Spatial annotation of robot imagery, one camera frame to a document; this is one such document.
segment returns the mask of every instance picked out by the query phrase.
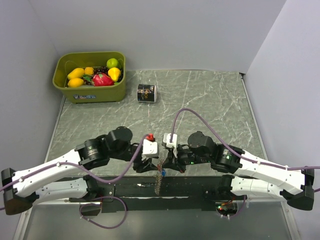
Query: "red fruit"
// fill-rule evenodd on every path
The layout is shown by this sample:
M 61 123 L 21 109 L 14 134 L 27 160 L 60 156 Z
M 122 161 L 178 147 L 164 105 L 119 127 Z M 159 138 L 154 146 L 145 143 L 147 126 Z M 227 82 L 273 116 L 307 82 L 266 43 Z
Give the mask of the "red fruit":
M 98 73 L 92 79 L 95 87 L 112 86 L 114 81 L 105 73 Z

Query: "black can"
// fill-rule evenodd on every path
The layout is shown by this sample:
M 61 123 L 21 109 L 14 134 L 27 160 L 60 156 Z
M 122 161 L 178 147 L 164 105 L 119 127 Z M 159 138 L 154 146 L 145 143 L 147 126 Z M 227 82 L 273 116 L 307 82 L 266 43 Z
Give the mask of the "black can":
M 142 103 L 155 103 L 157 100 L 157 88 L 155 85 L 139 84 L 137 100 Z

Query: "green apple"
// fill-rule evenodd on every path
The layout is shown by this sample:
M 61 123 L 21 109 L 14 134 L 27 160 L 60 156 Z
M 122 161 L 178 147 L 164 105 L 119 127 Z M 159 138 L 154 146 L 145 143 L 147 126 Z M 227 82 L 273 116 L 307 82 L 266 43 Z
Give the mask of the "green apple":
M 108 69 L 112 69 L 112 68 L 118 68 L 121 69 L 121 65 L 119 64 L 118 60 L 115 58 L 110 58 L 107 62 L 106 62 L 106 67 Z

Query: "basket label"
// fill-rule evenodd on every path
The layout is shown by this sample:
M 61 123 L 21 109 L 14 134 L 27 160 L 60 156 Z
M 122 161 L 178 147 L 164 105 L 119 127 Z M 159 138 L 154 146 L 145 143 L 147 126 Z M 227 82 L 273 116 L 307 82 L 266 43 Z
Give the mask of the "basket label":
M 74 99 L 95 99 L 96 95 L 73 95 Z

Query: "yellow fruit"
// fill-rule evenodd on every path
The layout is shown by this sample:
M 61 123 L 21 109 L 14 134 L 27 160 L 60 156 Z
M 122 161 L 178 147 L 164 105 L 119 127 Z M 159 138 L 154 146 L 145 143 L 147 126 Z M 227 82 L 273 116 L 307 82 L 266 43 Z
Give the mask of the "yellow fruit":
M 112 79 L 112 81 L 117 82 L 121 75 L 121 71 L 119 70 L 119 68 L 113 67 L 109 69 L 108 75 Z
M 82 86 L 83 84 L 85 84 L 85 81 L 81 78 L 72 78 L 69 80 L 68 82 L 68 87 L 69 88 L 77 88 L 77 87 L 80 87 Z
M 74 69 L 72 72 L 68 74 L 68 79 L 81 78 L 85 74 L 85 70 L 81 67 Z
M 93 75 L 94 74 L 94 68 L 93 67 L 86 67 L 84 69 L 84 74 Z

